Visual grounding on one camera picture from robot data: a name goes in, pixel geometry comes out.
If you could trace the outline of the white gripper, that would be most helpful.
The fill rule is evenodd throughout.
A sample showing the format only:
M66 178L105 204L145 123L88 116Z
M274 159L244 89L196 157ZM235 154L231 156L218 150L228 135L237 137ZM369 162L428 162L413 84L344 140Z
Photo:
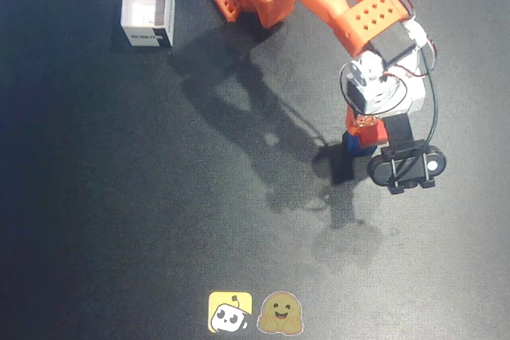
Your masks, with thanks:
M416 21L400 21L374 37L340 69L340 91L347 102L346 131L361 135L378 117L410 114L422 108L425 75L420 52L425 31Z

